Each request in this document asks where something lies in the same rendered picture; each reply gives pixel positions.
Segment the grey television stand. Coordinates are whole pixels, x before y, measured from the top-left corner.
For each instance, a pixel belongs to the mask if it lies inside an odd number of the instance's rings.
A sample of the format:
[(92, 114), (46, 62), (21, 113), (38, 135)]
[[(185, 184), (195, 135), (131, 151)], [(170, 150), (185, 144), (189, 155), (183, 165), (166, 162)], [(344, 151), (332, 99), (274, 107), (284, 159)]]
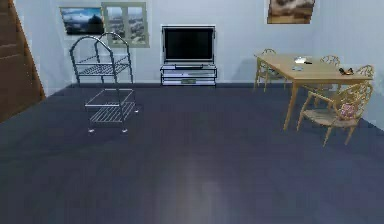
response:
[(217, 67), (215, 65), (162, 65), (160, 68), (162, 86), (215, 86)]

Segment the black television set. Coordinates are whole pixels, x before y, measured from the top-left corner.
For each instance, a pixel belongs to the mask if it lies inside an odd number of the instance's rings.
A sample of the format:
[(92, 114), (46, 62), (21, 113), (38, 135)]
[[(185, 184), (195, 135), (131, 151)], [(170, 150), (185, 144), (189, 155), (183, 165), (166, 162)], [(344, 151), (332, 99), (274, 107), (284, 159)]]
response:
[(163, 60), (214, 62), (214, 26), (163, 26)]

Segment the light wooden ornate chair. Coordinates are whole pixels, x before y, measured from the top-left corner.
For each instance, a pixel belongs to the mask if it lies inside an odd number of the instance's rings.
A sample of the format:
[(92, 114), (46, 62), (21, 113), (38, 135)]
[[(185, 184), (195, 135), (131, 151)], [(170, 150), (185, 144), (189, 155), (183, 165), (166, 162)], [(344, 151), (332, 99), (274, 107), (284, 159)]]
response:
[[(326, 145), (329, 136), (334, 128), (348, 129), (348, 135), (344, 142), (347, 145), (362, 119), (365, 107), (368, 104), (373, 93), (373, 86), (368, 81), (351, 85), (338, 93), (326, 94), (309, 91), (299, 114), (296, 130), (300, 129), (304, 118), (327, 128), (323, 145)], [(313, 98), (318, 98), (327, 103), (326, 108), (309, 109), (308, 104)], [(355, 116), (352, 119), (343, 119), (340, 114), (340, 108), (344, 103), (354, 104), (356, 107)]]
[(259, 86), (260, 80), (264, 81), (264, 89), (267, 89), (267, 82), (271, 82), (272, 80), (283, 80), (285, 83), (287, 82), (287, 79), (283, 75), (279, 74), (264, 62), (256, 66), (254, 87)]

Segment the grey metal arched shelf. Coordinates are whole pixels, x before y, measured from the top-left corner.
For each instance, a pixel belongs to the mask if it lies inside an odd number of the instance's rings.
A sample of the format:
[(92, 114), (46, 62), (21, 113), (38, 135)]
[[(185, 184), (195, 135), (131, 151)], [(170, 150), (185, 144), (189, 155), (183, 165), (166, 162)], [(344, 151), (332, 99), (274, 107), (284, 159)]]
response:
[[(121, 41), (121, 46), (125, 50), (123, 55), (118, 55), (107, 45), (102, 38), (112, 36)], [(76, 59), (75, 51), (81, 42), (85, 40), (93, 41), (93, 54), (86, 58)], [(99, 37), (86, 35), (78, 38), (69, 48), (69, 56), (72, 68), (78, 84), (82, 77), (99, 77), (101, 82), (105, 82), (106, 77), (112, 77), (114, 82), (118, 82), (118, 75), (126, 70), (129, 81), (133, 82), (133, 68), (130, 53), (130, 45), (119, 34), (115, 32), (104, 32)]]

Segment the grey framed window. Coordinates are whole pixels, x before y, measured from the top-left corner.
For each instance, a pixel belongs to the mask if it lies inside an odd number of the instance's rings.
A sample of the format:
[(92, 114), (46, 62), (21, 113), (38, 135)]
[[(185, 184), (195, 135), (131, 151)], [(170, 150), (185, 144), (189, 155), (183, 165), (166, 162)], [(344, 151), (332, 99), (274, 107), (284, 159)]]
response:
[(149, 30), (147, 6), (144, 1), (102, 2), (105, 29), (113, 32), (107, 37), (111, 47), (148, 48)]

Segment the light wooden dining table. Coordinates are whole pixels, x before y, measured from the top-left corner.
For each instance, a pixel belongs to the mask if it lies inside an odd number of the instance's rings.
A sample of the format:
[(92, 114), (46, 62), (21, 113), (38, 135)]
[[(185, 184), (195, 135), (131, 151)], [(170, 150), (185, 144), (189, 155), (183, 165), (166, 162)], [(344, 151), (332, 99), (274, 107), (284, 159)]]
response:
[[(296, 57), (298, 57), (298, 54), (267, 54), (256, 57), (257, 66), (264, 62), (292, 83), (291, 97), (283, 130), (288, 129), (296, 103), (297, 91), (301, 86), (305, 84), (353, 85), (370, 80), (370, 77), (361, 74), (342, 75), (335, 66), (316, 61), (315, 59), (311, 59), (313, 64), (296, 64), (294, 62)], [(303, 67), (303, 71), (292, 70), (294, 66)]]

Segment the brown framed picture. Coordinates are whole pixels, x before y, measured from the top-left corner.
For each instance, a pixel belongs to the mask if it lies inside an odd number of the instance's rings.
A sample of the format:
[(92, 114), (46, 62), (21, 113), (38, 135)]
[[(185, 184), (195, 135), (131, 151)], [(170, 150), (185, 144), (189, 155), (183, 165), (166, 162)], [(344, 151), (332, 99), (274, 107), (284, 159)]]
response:
[(268, 24), (309, 24), (315, 0), (270, 0)]

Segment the blue landscape framed picture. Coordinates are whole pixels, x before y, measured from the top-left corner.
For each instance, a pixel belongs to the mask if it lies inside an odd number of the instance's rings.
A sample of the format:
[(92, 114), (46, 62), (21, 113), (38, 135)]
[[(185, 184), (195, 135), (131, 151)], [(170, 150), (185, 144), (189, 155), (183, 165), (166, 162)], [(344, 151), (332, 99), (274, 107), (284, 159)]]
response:
[(98, 35), (104, 33), (100, 7), (61, 7), (60, 14), (67, 35)]

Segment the pink round cushion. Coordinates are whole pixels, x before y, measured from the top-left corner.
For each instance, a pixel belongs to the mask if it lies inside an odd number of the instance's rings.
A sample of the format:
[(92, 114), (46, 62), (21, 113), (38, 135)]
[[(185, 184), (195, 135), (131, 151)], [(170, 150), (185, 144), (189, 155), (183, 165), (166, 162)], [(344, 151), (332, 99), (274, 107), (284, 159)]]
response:
[(340, 108), (340, 114), (343, 119), (352, 119), (355, 113), (356, 107), (354, 104), (344, 103)]

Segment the brown wooden door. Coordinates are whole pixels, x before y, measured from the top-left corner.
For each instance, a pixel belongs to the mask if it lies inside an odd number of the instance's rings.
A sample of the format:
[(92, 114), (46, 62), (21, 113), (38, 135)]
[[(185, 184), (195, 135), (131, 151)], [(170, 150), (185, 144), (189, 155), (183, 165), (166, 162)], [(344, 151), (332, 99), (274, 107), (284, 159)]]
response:
[(0, 0), (0, 123), (45, 98), (14, 0)]

